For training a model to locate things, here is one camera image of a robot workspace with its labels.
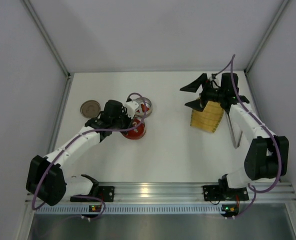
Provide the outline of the red round lid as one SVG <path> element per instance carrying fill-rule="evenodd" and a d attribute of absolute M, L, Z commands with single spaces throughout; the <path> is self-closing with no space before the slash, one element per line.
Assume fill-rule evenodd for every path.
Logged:
<path fill-rule="evenodd" d="M 146 134 L 146 126 L 145 126 L 145 122 L 141 123 L 139 125 L 139 123 L 141 122 L 142 118 L 140 117 L 135 117 L 132 123 L 132 126 L 135 127 L 133 130 L 130 130 L 128 132 L 122 132 L 122 135 L 130 140 L 139 140 L 142 137 L 145 136 Z"/>

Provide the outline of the metal serving tongs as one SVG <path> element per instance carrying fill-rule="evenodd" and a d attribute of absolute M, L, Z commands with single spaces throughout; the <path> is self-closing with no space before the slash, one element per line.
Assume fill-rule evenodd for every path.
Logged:
<path fill-rule="evenodd" d="M 229 131 L 230 131 L 233 147 L 235 149 L 237 149 L 237 148 L 240 147 L 243 132 L 240 130 L 238 137 L 236 137 L 237 135 L 236 135 L 236 132 L 234 130 L 234 124 L 232 123 L 230 116 L 226 112 L 225 112 L 225 116 L 226 116 L 226 119 L 227 119 L 227 122 L 228 122 L 228 127 L 229 127 Z"/>

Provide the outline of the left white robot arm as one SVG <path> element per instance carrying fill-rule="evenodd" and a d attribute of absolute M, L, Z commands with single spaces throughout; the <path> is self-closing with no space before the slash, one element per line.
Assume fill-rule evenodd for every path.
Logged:
<path fill-rule="evenodd" d="M 127 131 L 133 122 L 139 103 L 130 100 L 121 103 L 109 100 L 97 117 L 89 119 L 67 143 L 46 156 L 35 156 L 31 162 L 26 190 L 32 200 L 40 199 L 49 206 L 63 198 L 90 199 L 97 194 L 98 182 L 86 175 L 65 176 L 64 167 L 70 167 L 93 146 L 101 143 L 113 132 Z"/>

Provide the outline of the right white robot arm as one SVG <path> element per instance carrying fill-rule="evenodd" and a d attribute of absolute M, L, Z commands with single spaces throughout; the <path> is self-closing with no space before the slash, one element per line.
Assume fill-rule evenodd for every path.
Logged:
<path fill-rule="evenodd" d="M 276 135 L 260 120 L 248 98 L 239 94 L 238 82 L 239 77 L 234 72 L 223 73 L 220 85 L 216 83 L 215 74 L 208 77 L 203 73 L 180 88 L 180 91 L 190 93 L 201 88 L 198 99 L 185 103 L 185 106 L 204 113 L 211 103 L 218 104 L 225 111 L 229 124 L 236 124 L 250 144 L 242 166 L 218 180 L 219 193 L 226 199 L 242 193 L 254 181 L 274 179 L 274 183 L 264 190 L 269 192 L 288 170 L 288 138 Z"/>

